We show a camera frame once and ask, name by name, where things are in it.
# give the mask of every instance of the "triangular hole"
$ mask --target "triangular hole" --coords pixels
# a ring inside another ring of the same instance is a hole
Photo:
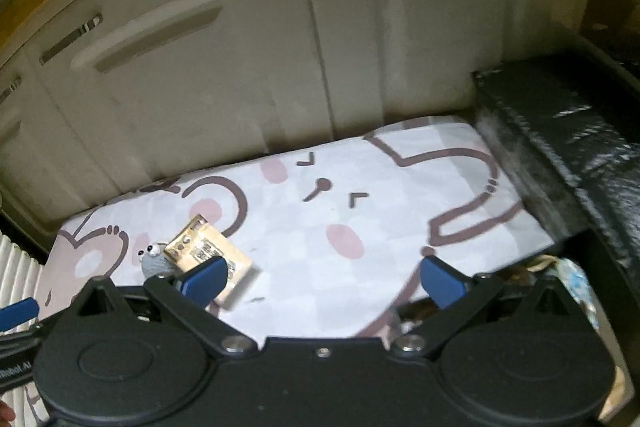
[[[115,308],[113,303],[109,300],[107,293],[96,288],[91,295],[86,298],[78,312],[78,315],[81,317],[88,317],[90,315],[100,315],[103,313],[111,313],[113,311],[115,311]]]
[[[568,315],[565,305],[558,294],[552,289],[546,289],[536,304],[536,312],[546,315]]]

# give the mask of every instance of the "blue gripper pad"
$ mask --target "blue gripper pad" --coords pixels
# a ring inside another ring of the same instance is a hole
[[[420,283],[443,310],[468,293],[473,286],[473,279],[437,257],[425,257],[420,263]]]
[[[225,289],[227,278],[226,261],[215,256],[180,275],[174,285],[178,292],[204,308]]]
[[[38,316],[40,307],[36,299],[29,297],[0,310],[0,331],[13,330],[16,326],[30,321]]]

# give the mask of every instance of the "circular cover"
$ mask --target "circular cover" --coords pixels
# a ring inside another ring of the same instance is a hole
[[[181,407],[206,370],[206,354],[189,333],[104,314],[56,328],[33,376],[47,407],[63,417],[127,426]]]
[[[454,337],[442,372],[466,408],[496,422],[554,425],[598,411],[613,365],[594,331],[567,328],[567,317],[491,323]]]

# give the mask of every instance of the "pink oval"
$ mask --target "pink oval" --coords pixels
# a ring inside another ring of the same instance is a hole
[[[193,219],[198,214],[204,217],[210,224],[214,224],[222,217],[222,207],[216,200],[206,199],[193,203],[189,210],[189,218]]]
[[[359,259],[364,255],[364,245],[347,225],[328,225],[326,227],[326,238],[334,250],[347,259]]]
[[[289,178],[287,168],[277,158],[265,158],[260,162],[260,170],[264,179],[270,183],[283,183]]]

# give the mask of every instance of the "yellow package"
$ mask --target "yellow package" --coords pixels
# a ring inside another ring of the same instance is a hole
[[[241,289],[257,274],[254,262],[200,214],[164,248],[164,253],[183,272],[195,268],[215,255],[223,257],[228,269],[228,280],[215,302],[225,309],[232,306]]]

